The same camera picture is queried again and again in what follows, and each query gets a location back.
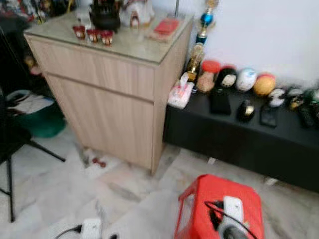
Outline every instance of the red plastic stool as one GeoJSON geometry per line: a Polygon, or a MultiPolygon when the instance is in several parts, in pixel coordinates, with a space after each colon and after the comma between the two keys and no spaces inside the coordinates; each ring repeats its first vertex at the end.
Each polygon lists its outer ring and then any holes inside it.
{"type": "Polygon", "coordinates": [[[215,177],[202,175],[180,195],[180,210],[175,230],[175,239],[219,239],[213,227],[209,208],[205,201],[223,201],[224,196],[241,199],[244,208],[244,222],[258,239],[264,239],[264,226],[261,200],[251,188],[242,184],[215,177]]]}

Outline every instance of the white figurine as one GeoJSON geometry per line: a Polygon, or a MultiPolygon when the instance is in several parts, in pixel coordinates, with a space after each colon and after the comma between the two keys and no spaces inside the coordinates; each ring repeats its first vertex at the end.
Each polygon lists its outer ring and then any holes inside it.
{"type": "Polygon", "coordinates": [[[148,25],[154,17],[151,0],[124,0],[119,16],[125,26],[148,25]]]}

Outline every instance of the cabinet door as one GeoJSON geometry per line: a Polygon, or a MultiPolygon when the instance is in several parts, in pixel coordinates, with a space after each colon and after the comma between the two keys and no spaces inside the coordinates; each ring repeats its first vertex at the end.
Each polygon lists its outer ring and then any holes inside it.
{"type": "Polygon", "coordinates": [[[151,168],[151,103],[51,75],[48,82],[84,146],[151,168]]]}

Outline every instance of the chair leg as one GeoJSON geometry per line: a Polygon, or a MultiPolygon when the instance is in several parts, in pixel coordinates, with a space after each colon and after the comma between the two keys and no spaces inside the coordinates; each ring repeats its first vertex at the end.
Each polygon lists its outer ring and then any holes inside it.
{"type": "Polygon", "coordinates": [[[14,190],[13,190],[13,179],[12,179],[11,156],[7,160],[7,174],[8,174],[8,182],[9,182],[10,217],[11,217],[11,222],[13,223],[15,221],[15,214],[14,214],[14,190]]]}
{"type": "Polygon", "coordinates": [[[59,155],[53,153],[52,151],[46,149],[45,147],[41,146],[40,144],[38,144],[38,143],[36,143],[36,142],[34,142],[34,141],[32,141],[32,140],[28,141],[27,144],[30,145],[30,146],[32,146],[32,147],[35,147],[35,148],[37,148],[37,149],[40,149],[40,150],[42,150],[43,152],[46,152],[47,154],[52,155],[53,157],[55,157],[55,158],[61,160],[62,162],[65,162],[65,159],[64,159],[64,158],[60,157],[59,155]]]}

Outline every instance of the cabinet drawer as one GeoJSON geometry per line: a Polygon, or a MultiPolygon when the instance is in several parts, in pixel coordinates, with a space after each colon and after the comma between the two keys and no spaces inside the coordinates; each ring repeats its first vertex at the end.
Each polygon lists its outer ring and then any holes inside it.
{"type": "Polygon", "coordinates": [[[43,70],[84,83],[153,100],[154,69],[94,50],[32,40],[43,70]]]}
{"type": "Polygon", "coordinates": [[[151,103],[55,76],[48,82],[84,146],[151,169],[151,103]]]}

